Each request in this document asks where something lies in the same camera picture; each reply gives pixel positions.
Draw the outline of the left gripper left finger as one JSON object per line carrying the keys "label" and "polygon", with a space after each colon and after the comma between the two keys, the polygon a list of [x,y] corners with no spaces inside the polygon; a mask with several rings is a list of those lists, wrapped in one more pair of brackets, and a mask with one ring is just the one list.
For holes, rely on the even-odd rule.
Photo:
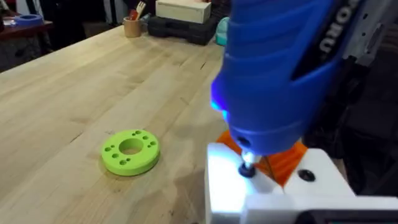
{"label": "left gripper left finger", "polygon": [[244,177],[242,150],[229,131],[223,132],[206,150],[205,222],[239,223],[245,199],[257,194],[283,194],[265,157],[255,158],[253,177]]}

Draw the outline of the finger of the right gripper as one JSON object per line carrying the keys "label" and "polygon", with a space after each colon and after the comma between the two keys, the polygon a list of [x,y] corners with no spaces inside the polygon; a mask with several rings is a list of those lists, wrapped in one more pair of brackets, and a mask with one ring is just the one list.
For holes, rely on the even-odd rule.
{"label": "finger of the right gripper", "polygon": [[362,66],[370,66],[386,34],[397,17],[397,0],[368,0],[358,17],[353,35],[343,59],[353,59]]}

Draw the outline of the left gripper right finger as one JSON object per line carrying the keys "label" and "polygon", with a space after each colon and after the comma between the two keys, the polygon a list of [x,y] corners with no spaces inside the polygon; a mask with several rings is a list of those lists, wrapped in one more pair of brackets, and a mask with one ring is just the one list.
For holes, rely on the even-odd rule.
{"label": "left gripper right finger", "polygon": [[264,173],[289,195],[354,197],[355,193],[326,152],[297,141],[289,150],[264,158]]}

